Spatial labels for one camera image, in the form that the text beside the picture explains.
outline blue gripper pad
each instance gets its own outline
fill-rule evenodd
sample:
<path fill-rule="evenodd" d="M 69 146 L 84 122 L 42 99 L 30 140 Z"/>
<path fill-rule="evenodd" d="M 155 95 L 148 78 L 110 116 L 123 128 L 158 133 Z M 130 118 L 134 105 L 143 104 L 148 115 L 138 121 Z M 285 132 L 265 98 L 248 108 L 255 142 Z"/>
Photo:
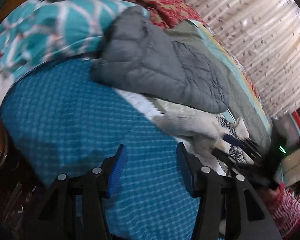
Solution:
<path fill-rule="evenodd" d="M 115 154 L 114 158 L 114 166 L 112 168 L 108 180 L 107 195 L 109 198 L 111 198 L 111 196 L 115 194 L 118 189 L 121 173 L 127 161 L 127 148 L 123 144 L 120 144 L 119 149 L 117 150 L 117 153 Z"/>
<path fill-rule="evenodd" d="M 177 145 L 177 160 L 178 164 L 180 166 L 183 182 L 185 184 L 186 190 L 189 192 L 190 195 L 194 192 L 193 187 L 193 175 L 191 173 L 188 161 L 186 159 L 185 154 L 188 154 L 186 151 L 183 143 L 178 143 Z"/>

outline blanket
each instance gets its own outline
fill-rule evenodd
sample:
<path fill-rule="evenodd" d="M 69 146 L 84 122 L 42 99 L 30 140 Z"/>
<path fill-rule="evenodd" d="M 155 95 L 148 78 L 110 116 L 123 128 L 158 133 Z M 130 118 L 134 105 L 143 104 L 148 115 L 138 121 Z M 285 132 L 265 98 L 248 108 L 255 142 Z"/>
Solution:
<path fill-rule="evenodd" d="M 104 85 L 150 94 L 210 113 L 228 107 L 225 78 L 193 46 L 171 41 L 140 8 L 128 8 L 107 34 L 91 78 Z"/>
<path fill-rule="evenodd" d="M 122 143 L 117 194 L 103 200 L 110 232 L 130 240 L 191 238 L 199 199 L 183 184 L 178 142 L 114 89 L 90 80 L 91 60 L 46 63 L 16 83 L 1 119 L 42 182 L 85 174 Z"/>
<path fill-rule="evenodd" d="M 235 118 L 242 117 L 248 129 L 250 139 L 263 147 L 270 143 L 270 126 L 265 114 L 254 101 L 240 70 L 224 57 L 208 34 L 191 22 L 183 21 L 174 29 L 165 31 L 172 40 L 195 46 L 211 60 L 225 77 L 229 93 L 229 109 Z"/>
<path fill-rule="evenodd" d="M 191 137 L 194 152 L 200 156 L 200 161 L 215 171 L 218 163 L 211 154 L 215 147 L 228 153 L 239 163 L 253 163 L 242 149 L 222 140 L 225 133 L 240 139 L 249 137 L 242 118 L 230 124 L 223 117 L 202 111 L 190 115 L 167 111 L 164 116 L 155 116 L 154 123 L 166 134 Z"/>
<path fill-rule="evenodd" d="M 28 0 L 18 6 L 0 24 L 0 104 L 12 84 L 38 65 L 101 49 L 106 29 L 130 6 L 137 5 L 119 0 Z"/>
<path fill-rule="evenodd" d="M 192 19 L 207 24 L 201 20 L 200 15 L 181 0 L 136 0 L 150 12 L 150 21 L 161 28 L 172 29 L 184 19 Z"/>

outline metal screw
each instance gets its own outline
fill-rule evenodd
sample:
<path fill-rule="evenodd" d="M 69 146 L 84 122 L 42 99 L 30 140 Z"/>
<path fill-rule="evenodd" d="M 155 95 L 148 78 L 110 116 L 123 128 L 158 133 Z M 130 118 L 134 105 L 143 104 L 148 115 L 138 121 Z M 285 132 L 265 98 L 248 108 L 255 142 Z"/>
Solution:
<path fill-rule="evenodd" d="M 66 175 L 63 174 L 63 173 L 61 173 L 61 174 L 58 175 L 57 178 L 58 178 L 58 180 L 65 180 L 66 179 Z"/>
<path fill-rule="evenodd" d="M 201 168 L 201 171 L 202 171 L 203 173 L 209 173 L 211 170 L 210 170 L 209 167 L 203 166 L 203 167 Z"/>
<path fill-rule="evenodd" d="M 101 171 L 102 171 L 102 169 L 100 167 L 93 168 L 93 170 L 92 170 L 92 172 L 94 174 L 99 174 L 99 173 L 101 173 Z"/>
<path fill-rule="evenodd" d="M 238 181 L 244 181 L 244 176 L 241 174 L 238 174 L 237 176 L 235 176 L 237 178 Z"/>

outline gray quilted fabric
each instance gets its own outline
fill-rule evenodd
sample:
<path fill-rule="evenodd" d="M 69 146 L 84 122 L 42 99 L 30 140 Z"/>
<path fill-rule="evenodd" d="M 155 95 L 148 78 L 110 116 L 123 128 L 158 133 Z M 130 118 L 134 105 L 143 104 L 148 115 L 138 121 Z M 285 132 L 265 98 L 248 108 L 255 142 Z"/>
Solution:
<path fill-rule="evenodd" d="M 129 8 L 107 35 L 91 77 L 103 85 L 221 113 L 229 95 L 221 71 L 191 45 L 171 41 L 140 8 Z"/>

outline white fluffy blanket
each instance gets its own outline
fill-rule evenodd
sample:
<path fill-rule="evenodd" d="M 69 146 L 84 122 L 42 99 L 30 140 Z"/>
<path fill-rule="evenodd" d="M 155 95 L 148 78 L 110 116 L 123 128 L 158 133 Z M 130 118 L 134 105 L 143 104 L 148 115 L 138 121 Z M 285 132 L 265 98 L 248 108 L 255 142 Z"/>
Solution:
<path fill-rule="evenodd" d="M 249 133 L 242 118 L 238 118 L 235 123 L 229 123 L 224 118 L 205 112 L 185 115 L 167 111 L 164 116 L 155 116 L 153 122 L 164 133 L 191 138 L 194 151 L 199 154 L 200 161 L 215 171 L 218 162 L 211 154 L 215 147 L 231 155 L 233 152 L 235 155 L 233 157 L 238 162 L 252 162 L 242 150 L 232 147 L 221 139 L 225 133 L 236 138 L 248 138 Z"/>

